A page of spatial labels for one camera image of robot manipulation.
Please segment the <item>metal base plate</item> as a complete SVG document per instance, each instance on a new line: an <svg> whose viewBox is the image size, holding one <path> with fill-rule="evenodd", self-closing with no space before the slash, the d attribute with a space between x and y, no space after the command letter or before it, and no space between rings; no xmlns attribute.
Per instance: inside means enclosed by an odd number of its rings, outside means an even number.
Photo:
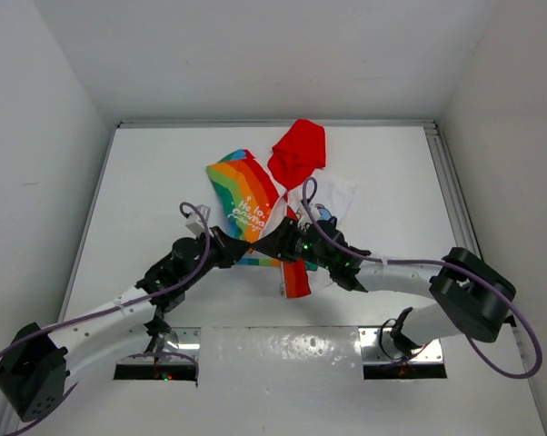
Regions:
<svg viewBox="0 0 547 436"><path fill-rule="evenodd" d="M363 327L242 328L246 338L236 342L238 351L250 346L259 356L282 360L344 363L360 369L369 380L438 380L447 377L443 348L434 340L411 351L396 351L390 337L391 324ZM174 328L153 339L142 354L118 362L118 381L196 382L200 369L202 339L209 331Z"/></svg>

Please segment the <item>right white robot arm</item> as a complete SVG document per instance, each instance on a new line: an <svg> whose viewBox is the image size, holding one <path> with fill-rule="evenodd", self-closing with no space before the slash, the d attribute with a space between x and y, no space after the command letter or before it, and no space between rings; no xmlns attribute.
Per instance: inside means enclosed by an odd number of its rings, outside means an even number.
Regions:
<svg viewBox="0 0 547 436"><path fill-rule="evenodd" d="M261 254L286 263L313 263L346 291L392 291L432 299L432 304L404 309L389 331L387 349L408 357L425 344L463 334L492 343L507 315L514 286L475 254L453 247L438 262L380 261L348 244L336 221L298 225L285 218L253 243Z"/></svg>

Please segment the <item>rainbow white kids jacket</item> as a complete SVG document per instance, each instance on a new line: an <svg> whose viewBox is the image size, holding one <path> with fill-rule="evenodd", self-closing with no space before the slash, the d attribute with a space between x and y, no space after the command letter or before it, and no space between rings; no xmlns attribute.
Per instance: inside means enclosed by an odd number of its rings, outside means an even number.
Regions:
<svg viewBox="0 0 547 436"><path fill-rule="evenodd" d="M253 243L285 216L299 220L301 186L309 176L317 182L311 206L323 204L338 220L346 216L356 185L332 175L325 166L324 128L299 119L272 147L268 161L238 149L208 165L206 173L222 205L227 233Z"/></svg>

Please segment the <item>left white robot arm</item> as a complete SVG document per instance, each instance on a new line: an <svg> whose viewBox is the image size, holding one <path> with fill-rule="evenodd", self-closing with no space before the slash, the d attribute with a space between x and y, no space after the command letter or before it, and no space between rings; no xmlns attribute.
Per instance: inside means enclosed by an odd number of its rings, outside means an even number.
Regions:
<svg viewBox="0 0 547 436"><path fill-rule="evenodd" d="M45 418L83 375L140 353L169 327L164 316L214 268L230 268L251 244L219 227L176 240L127 291L66 322L21 328L0 355L0 391L23 422Z"/></svg>

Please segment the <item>aluminium frame rail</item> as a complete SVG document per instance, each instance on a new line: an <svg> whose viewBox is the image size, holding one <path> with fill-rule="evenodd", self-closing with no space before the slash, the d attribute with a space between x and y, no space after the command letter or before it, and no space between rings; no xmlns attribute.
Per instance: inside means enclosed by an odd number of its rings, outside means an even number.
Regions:
<svg viewBox="0 0 547 436"><path fill-rule="evenodd" d="M239 149L266 162L289 122L127 124L114 133L98 207L120 252L113 269L128 282L186 235L183 202L205 204L229 228L206 168ZM327 124L327 171L353 183L339 222L348 243L400 259L440 259L454 246L475 250L451 156L431 123Z"/></svg>

